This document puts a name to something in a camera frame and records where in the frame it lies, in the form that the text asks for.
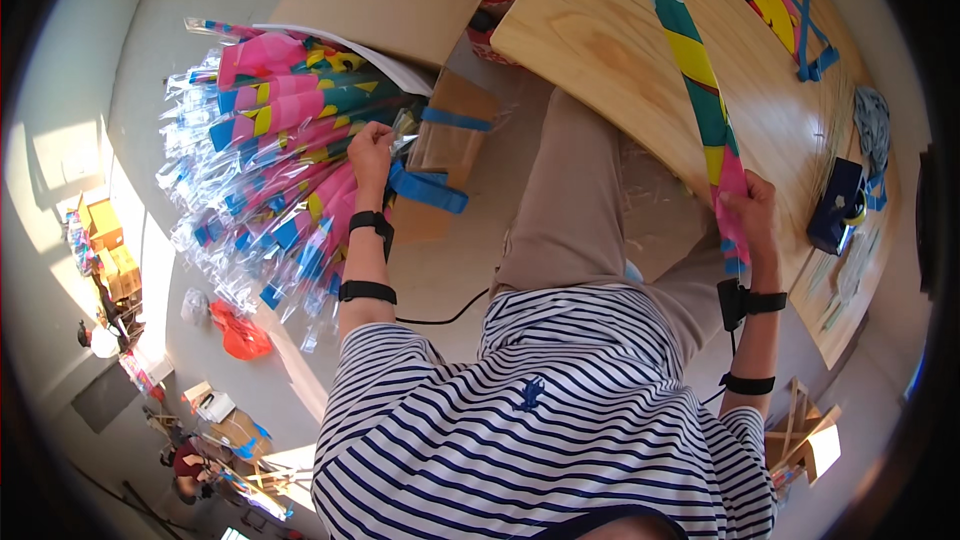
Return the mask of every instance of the orange plastic bag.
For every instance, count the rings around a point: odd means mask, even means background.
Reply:
[[[270,336],[249,319],[237,317],[234,310],[223,300],[210,305],[213,324],[223,332],[223,350],[241,361],[263,357],[274,346]]]

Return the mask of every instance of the white paper sheet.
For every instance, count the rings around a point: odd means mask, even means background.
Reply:
[[[303,25],[284,25],[281,23],[255,23],[254,28],[259,30],[293,30],[298,32],[303,32],[304,34],[310,34],[311,36],[317,36],[318,38],[325,38],[336,44],[344,45],[353,49],[356,54],[359,54],[367,61],[373,64],[378,70],[384,73],[387,78],[390,78],[394,84],[400,87],[400,90],[403,92],[412,94],[412,95],[421,95],[422,97],[430,98],[433,96],[433,85],[436,82],[436,79],[430,73],[416,67],[407,65],[402,61],[398,61],[394,57],[388,57],[382,52],[377,52],[372,48],[367,48],[363,44],[358,44],[357,42],[351,42],[350,40],[345,40],[336,34],[326,32],[320,29],[314,29],[313,27],[304,27]]]

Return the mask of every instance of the forearm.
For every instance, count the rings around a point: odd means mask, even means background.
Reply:
[[[357,191],[356,213],[382,211],[383,189]],[[387,275],[387,260],[383,256],[383,238],[373,227],[360,227],[350,233],[343,281],[360,280],[390,286]],[[354,298],[340,305],[340,340],[367,323],[378,321],[393,323],[394,306],[377,298]]]
[[[750,291],[757,294],[783,292],[780,259],[776,251],[752,258]],[[748,314],[740,336],[740,344],[730,364],[729,372],[736,378],[761,380],[777,374],[777,345],[780,331],[780,312]],[[720,404],[720,414],[737,407],[755,407],[766,418],[770,408],[770,394],[748,396],[726,390]]]

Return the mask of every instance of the concrete floor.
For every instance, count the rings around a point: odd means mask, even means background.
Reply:
[[[140,0],[117,69],[107,134],[133,190],[162,230],[170,230],[178,219],[154,181],[164,162],[157,120],[164,110],[162,80],[200,62],[215,42],[210,36],[187,33],[183,18],[260,23],[278,1]],[[504,117],[486,139],[466,189],[469,206],[455,219],[448,238],[394,248],[390,279],[400,297],[397,312],[404,318],[447,318],[490,282],[504,231],[537,153],[552,90],[524,69],[476,59],[465,41],[450,67],[498,95]],[[645,151],[630,145],[624,146],[623,154],[628,257],[652,281],[698,240],[702,209]],[[224,352],[219,331],[195,328],[181,319],[181,303],[190,287],[212,294],[199,271],[175,265],[166,330],[167,355],[175,373],[167,380],[168,396],[207,380],[270,431],[276,450],[312,445],[337,364],[335,343],[321,342],[313,354],[303,354],[298,346],[304,322],[294,318],[284,333],[269,311],[261,312],[257,321],[276,333],[276,351],[255,361],[239,361]],[[421,331],[449,362],[472,362],[486,303],[482,299],[454,324]],[[780,384],[787,385],[797,375],[811,389],[825,385],[828,372],[820,353],[789,309],[782,319],[780,346]],[[714,393],[729,362],[729,342],[714,339],[688,366],[686,382],[706,398]],[[183,411],[176,399],[168,402]],[[785,404],[785,391],[779,390],[774,413]],[[305,517],[313,515],[294,516],[294,525]]]

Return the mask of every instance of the embroidered logo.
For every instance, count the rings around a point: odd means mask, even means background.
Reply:
[[[530,381],[527,381],[527,385],[523,388],[523,402],[520,406],[514,405],[514,411],[522,411],[524,413],[531,413],[534,408],[537,406],[537,397],[544,391],[544,378],[537,376]]]

